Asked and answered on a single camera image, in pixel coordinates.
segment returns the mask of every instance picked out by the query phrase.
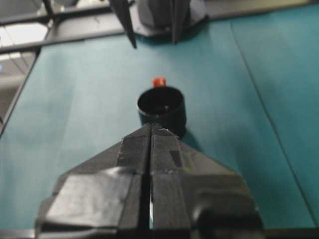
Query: black cylinder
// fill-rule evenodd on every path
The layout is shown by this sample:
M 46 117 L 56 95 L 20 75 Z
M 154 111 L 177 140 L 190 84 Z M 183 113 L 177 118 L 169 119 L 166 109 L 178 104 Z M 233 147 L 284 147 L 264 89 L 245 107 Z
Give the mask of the black cylinder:
M 183 94 L 173 87 L 156 87 L 145 91 L 138 99 L 141 123 L 159 123 L 178 137 L 186 132 Z

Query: black plastic part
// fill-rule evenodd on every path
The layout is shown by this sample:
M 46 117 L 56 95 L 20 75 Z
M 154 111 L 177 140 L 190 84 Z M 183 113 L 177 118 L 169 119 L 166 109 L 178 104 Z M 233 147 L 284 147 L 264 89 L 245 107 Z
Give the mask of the black plastic part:
M 158 124 L 62 175 L 36 224 L 37 239 L 190 239 L 196 233 L 265 238 L 244 180 Z
M 133 31 L 131 14 L 129 10 L 130 6 L 128 1 L 127 0 L 109 0 L 109 1 L 110 1 L 113 12 L 116 14 L 119 21 L 121 22 L 131 44 L 133 45 L 134 48 L 136 48 L 135 33 Z
M 171 0 L 172 12 L 172 40 L 173 44 L 179 42 L 187 14 L 189 14 L 190 0 Z
M 157 87 L 144 92 L 138 99 L 141 123 L 159 123 L 180 138 L 186 132 L 183 94 L 173 87 Z
M 38 239 L 148 238 L 151 125 L 59 178 L 36 220 Z

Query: black cup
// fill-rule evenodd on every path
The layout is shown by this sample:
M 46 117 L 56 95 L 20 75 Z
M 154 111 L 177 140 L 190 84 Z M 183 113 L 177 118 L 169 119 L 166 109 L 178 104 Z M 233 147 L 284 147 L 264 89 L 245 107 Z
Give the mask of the black cup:
M 138 99 L 141 123 L 159 123 L 178 137 L 186 132 L 183 94 L 173 87 L 156 87 L 145 91 Z

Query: teal surface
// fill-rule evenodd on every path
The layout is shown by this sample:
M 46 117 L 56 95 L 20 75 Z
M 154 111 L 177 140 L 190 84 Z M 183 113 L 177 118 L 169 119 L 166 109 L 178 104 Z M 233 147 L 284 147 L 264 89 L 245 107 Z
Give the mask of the teal surface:
M 319 6 L 211 22 L 183 42 L 111 36 L 43 48 L 0 139 L 0 228 L 30 228 L 59 174 L 140 127 L 165 76 L 185 142 L 239 172 L 266 227 L 314 227 Z

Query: red cap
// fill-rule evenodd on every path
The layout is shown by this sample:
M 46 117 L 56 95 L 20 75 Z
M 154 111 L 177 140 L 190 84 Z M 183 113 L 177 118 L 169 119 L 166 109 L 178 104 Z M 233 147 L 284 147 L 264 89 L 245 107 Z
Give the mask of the red cap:
M 153 87 L 165 87 L 166 79 L 165 77 L 154 77 L 152 78 Z

